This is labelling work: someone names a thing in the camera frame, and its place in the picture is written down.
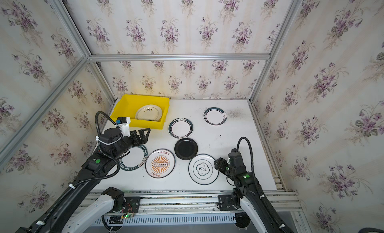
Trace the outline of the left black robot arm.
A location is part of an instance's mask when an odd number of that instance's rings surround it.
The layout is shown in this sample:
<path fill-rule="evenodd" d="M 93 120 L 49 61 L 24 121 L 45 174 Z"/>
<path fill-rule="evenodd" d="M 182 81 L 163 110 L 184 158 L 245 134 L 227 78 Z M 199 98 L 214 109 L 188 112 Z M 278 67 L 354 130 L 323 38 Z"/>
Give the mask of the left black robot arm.
<path fill-rule="evenodd" d="M 17 233 L 60 233 L 86 196 L 102 180 L 114 177 L 120 170 L 119 159 L 132 147 L 146 144 L 149 128 L 130 131 L 124 136 L 119 128 L 110 128 L 97 135 L 94 153 L 82 165 L 75 180 L 53 205 L 28 228 Z"/>

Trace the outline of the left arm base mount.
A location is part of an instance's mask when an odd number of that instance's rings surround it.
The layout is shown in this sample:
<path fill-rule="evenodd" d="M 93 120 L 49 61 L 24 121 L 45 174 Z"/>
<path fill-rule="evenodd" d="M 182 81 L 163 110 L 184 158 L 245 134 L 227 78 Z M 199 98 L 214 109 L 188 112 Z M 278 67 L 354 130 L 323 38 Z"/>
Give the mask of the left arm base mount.
<path fill-rule="evenodd" d="M 127 214 L 137 213 L 140 206 L 140 197 L 125 197 L 124 192 L 113 187 L 109 187 L 102 192 L 102 195 L 110 196 L 113 200 L 113 208 L 108 214 Z"/>

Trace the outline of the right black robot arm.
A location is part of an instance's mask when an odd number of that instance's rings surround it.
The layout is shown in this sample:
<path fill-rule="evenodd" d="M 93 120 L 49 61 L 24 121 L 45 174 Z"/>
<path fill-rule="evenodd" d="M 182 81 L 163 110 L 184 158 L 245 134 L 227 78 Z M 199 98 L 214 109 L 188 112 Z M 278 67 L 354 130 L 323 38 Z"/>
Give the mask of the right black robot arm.
<path fill-rule="evenodd" d="M 234 182 L 234 207 L 242 209 L 248 215 L 259 233 L 292 233 L 293 230 L 278 215 L 256 178 L 253 154 L 251 153 L 251 171 L 247 170 L 238 149 L 232 149 L 228 158 L 216 159 L 214 166 Z"/>

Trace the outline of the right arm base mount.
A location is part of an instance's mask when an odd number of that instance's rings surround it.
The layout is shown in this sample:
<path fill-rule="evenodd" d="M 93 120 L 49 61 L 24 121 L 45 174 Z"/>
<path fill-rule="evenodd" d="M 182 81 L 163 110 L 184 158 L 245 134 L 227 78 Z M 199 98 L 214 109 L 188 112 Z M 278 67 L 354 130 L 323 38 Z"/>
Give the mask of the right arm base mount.
<path fill-rule="evenodd" d="M 242 211 L 240 200 L 244 195 L 238 192 L 218 196 L 217 208 L 219 211 Z"/>

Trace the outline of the white plate black quatrefoil outline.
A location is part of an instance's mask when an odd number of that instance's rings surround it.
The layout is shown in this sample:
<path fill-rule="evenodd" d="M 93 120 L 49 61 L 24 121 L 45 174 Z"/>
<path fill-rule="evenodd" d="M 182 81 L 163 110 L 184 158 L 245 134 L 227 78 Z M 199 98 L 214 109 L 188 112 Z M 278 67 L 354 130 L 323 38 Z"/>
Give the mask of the white plate black quatrefoil outline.
<path fill-rule="evenodd" d="M 188 167 L 191 179 L 202 186 L 207 186 L 216 181 L 219 171 L 215 169 L 215 159 L 208 154 L 198 154 Z"/>

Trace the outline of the cream plate black floral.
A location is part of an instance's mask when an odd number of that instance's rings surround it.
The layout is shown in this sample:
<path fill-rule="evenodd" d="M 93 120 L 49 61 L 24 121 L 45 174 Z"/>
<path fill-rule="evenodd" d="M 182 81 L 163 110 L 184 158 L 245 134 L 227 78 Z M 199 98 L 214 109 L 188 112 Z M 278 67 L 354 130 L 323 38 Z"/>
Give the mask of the cream plate black floral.
<path fill-rule="evenodd" d="M 157 105 L 145 105 L 136 112 L 137 120 L 159 121 L 163 115 L 162 109 Z"/>

